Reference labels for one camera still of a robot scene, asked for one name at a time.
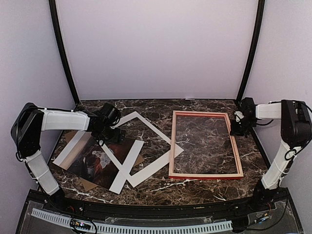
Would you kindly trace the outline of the brown backing board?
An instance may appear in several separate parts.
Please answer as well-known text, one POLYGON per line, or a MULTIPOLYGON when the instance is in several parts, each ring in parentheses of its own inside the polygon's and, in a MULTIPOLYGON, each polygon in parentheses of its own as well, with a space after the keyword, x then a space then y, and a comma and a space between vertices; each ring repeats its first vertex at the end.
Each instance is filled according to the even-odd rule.
MULTIPOLYGON (((65 134, 65 140, 66 140, 67 144, 71 141, 71 139, 75 136, 76 133, 77 133, 77 131, 74 130, 74 131, 71 131, 71 132, 68 132, 68 133, 65 134)), ((138 164, 142 163, 143 161, 144 161, 143 157, 142 156, 138 156, 136 161, 135 161, 135 163, 134 163, 134 166, 137 166, 138 164)), ((83 178, 80 178, 80 181, 81 181, 81 183, 82 183, 82 185, 83 185, 83 187, 84 187, 86 192, 91 190, 91 189, 93 189, 93 188, 95 188, 95 187, 97 187, 96 184, 94 184, 92 182, 89 182, 89 181, 87 181, 87 180, 85 180, 83 178)))

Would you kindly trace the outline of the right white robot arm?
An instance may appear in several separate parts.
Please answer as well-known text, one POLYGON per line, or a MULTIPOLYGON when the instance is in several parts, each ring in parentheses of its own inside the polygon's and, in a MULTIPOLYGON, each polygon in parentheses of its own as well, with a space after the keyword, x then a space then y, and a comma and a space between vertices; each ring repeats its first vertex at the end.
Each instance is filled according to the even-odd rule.
POLYGON ((259 188, 265 191, 279 187, 293 161, 312 141, 312 109, 303 101, 283 99, 268 104, 255 104, 253 98, 241 100, 235 119, 231 121, 230 135, 247 136, 251 128, 260 126, 260 120, 280 120, 281 141, 278 152, 259 188))

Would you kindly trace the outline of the printed photo of painting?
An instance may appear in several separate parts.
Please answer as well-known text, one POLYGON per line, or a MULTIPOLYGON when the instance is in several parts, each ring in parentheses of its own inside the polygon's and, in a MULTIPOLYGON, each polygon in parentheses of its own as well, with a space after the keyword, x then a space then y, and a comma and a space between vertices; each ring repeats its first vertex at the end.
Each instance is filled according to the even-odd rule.
MULTIPOLYGON (((126 157, 136 139, 125 138, 122 144, 109 143, 107 147, 117 160, 125 165, 126 157)), ((54 164, 89 182, 120 194, 126 180, 104 150, 88 132, 77 132, 65 146, 54 164)))

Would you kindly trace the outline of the clear acrylic sheet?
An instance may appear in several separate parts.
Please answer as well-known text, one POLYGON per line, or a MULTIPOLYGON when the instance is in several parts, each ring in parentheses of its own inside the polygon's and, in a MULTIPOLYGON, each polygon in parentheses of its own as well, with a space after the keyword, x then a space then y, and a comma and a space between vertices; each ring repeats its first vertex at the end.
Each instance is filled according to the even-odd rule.
POLYGON ((174 173, 238 173, 225 116, 177 115, 175 143, 183 152, 174 159, 174 173))

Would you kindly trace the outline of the white photo mat border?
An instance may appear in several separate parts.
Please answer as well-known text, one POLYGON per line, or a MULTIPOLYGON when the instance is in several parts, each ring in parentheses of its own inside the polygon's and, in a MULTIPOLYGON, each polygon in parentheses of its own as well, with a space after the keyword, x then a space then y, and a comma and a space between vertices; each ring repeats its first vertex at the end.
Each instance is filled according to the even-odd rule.
MULTIPOLYGON (((121 118, 120 122, 116 125, 116 127, 119 127, 126 122, 138 118, 141 122, 143 122, 147 127, 149 127, 152 131, 154 131, 159 137, 161 137, 164 141, 166 141, 170 146, 172 146, 171 139, 167 137, 165 134, 163 134, 157 127, 155 127, 153 124, 151 124, 146 118, 141 116, 138 112, 132 112, 124 117, 121 118)), ((109 150, 105 142, 102 140, 99 142, 104 152, 107 154, 107 156, 110 158, 110 160, 115 164, 115 166, 118 168, 119 172, 121 173, 121 178, 127 180, 132 187, 136 187, 140 183, 144 182, 146 179, 151 177, 153 174, 158 172, 160 169, 162 169, 164 166, 166 166, 170 161, 170 151, 163 154, 161 157, 153 161, 151 164, 140 170, 139 172, 135 173, 134 175, 130 175, 130 171, 132 169, 132 166, 134 165, 134 162, 138 156, 138 153, 140 152, 143 143, 139 140, 136 140, 133 144, 133 147, 129 151, 130 155, 126 157, 125 165, 122 165, 117 158, 114 156, 114 154, 109 150)))

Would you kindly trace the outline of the wooden picture frame red edge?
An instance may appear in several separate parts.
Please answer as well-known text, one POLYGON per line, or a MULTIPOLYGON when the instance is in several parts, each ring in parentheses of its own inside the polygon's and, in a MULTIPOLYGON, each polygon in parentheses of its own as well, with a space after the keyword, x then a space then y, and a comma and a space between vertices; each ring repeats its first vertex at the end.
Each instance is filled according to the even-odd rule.
POLYGON ((174 173, 175 157, 176 157, 176 118, 177 116, 186 117, 212 117, 212 118, 222 118, 225 120, 228 134, 230 133, 230 119, 227 113, 216 113, 216 112, 197 112, 197 111, 173 111, 172 119, 172 134, 171 134, 171 148, 169 157, 169 178, 170 179, 198 179, 198 180, 231 180, 231 179, 242 179, 244 177, 242 164, 240 161, 240 156, 234 136, 229 134, 229 139, 231 142, 236 174, 181 174, 174 173))

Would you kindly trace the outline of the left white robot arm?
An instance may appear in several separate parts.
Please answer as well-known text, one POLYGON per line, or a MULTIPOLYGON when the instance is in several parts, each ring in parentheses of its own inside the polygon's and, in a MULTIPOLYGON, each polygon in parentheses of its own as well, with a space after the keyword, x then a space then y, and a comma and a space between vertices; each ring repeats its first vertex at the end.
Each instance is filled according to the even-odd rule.
POLYGON ((74 130, 90 133, 99 145, 121 144, 125 131, 117 127, 120 120, 120 111, 109 103, 93 112, 40 107, 32 102, 23 106, 10 132, 16 147, 16 158, 25 164, 42 191, 51 196, 49 203, 57 212, 65 212, 69 202, 59 194, 62 188, 43 156, 42 146, 47 144, 43 138, 53 133, 74 130))

